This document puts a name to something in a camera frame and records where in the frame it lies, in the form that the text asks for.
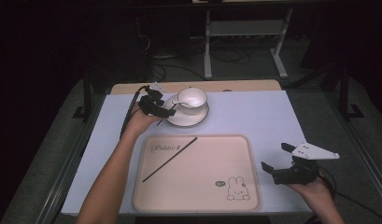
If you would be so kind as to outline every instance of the white table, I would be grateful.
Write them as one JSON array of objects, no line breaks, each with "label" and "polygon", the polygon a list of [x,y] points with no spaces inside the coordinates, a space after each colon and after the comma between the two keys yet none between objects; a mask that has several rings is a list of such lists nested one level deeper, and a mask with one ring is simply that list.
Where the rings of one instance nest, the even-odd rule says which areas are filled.
[{"label": "white table", "polygon": [[[163,99],[167,100],[171,95],[173,93],[165,93]],[[202,123],[192,128],[178,128],[164,121],[159,126],[152,125],[139,137],[135,143],[120,213],[134,216],[154,215],[137,211],[133,206],[133,196],[141,157],[140,149],[148,137],[156,134],[243,134],[248,138],[254,156],[262,197],[259,209],[248,214],[309,212],[309,208],[297,193],[286,186],[275,185],[273,178],[261,168],[261,161],[276,169],[289,168],[291,154],[281,149],[281,143],[297,146],[305,142],[287,94],[284,91],[226,91],[208,92],[207,96],[210,111]],[[62,213],[78,214],[92,182],[119,140],[121,125],[132,98],[132,94],[107,96]],[[200,215],[192,211],[185,214]]]}]

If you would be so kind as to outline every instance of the bunny illustration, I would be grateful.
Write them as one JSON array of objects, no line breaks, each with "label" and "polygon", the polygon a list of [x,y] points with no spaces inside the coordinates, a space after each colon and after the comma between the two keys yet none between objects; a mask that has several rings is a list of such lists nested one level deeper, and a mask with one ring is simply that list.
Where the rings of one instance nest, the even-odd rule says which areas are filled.
[{"label": "bunny illustration", "polygon": [[228,200],[249,200],[248,189],[241,176],[229,178]]}]

